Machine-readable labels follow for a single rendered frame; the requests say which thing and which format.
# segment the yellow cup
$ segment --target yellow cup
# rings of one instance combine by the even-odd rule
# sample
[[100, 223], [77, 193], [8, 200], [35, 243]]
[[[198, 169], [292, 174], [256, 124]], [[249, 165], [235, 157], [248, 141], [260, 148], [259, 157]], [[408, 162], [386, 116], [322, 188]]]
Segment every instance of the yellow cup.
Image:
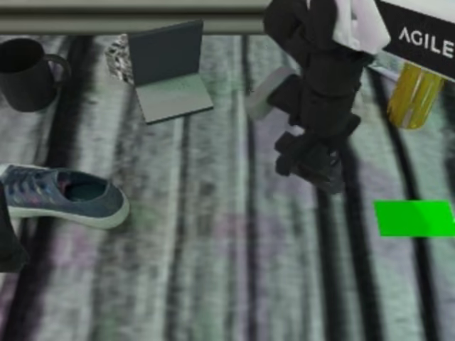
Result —
[[387, 117], [401, 129], [418, 129], [427, 120], [444, 78], [405, 64], [390, 98]]

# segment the green rectangle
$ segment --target green rectangle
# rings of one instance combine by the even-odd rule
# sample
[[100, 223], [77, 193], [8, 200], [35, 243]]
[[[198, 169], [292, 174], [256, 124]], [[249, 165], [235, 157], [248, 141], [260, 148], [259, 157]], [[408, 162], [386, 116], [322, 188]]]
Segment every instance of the green rectangle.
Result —
[[454, 237], [455, 221], [448, 201], [375, 202], [383, 237]]

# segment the blue sneaker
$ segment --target blue sneaker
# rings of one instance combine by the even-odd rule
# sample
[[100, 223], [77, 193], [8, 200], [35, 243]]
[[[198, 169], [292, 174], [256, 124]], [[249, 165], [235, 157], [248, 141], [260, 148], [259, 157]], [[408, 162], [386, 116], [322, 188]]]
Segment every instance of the blue sneaker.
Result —
[[56, 217], [111, 229], [129, 214], [129, 202], [112, 183], [66, 168], [0, 165], [11, 218]]

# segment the black banner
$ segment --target black banner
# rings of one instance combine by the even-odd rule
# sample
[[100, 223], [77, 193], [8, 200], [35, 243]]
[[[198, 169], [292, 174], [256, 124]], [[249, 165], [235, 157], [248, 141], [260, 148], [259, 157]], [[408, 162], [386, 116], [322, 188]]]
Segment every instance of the black banner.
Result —
[[455, 23], [384, 1], [377, 4], [392, 37], [385, 51], [455, 80]]

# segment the laptop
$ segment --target laptop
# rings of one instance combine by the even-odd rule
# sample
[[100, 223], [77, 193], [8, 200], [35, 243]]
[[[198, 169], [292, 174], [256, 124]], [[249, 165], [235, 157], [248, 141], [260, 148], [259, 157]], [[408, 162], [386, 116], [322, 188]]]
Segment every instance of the laptop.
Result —
[[213, 109], [199, 75], [201, 20], [130, 33], [134, 86], [147, 124]]

